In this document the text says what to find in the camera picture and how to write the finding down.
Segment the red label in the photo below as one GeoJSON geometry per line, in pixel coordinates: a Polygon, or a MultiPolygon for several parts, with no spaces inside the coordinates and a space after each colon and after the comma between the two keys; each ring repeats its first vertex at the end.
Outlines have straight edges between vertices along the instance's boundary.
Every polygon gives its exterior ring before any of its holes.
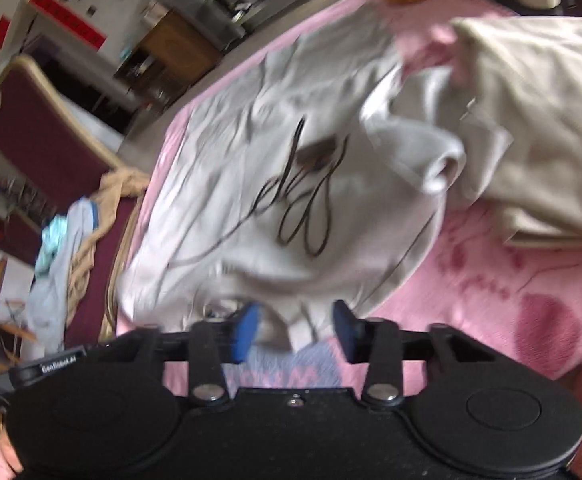
{"type": "Polygon", "coordinates": [[[8,26],[10,25],[10,19],[2,15],[0,18],[0,50],[4,46],[4,39],[7,37],[8,26]]]}
{"type": "Polygon", "coordinates": [[[35,8],[53,18],[56,22],[62,23],[77,37],[91,46],[99,49],[106,41],[104,34],[91,27],[81,17],[57,0],[30,0],[30,2],[35,8]]]}

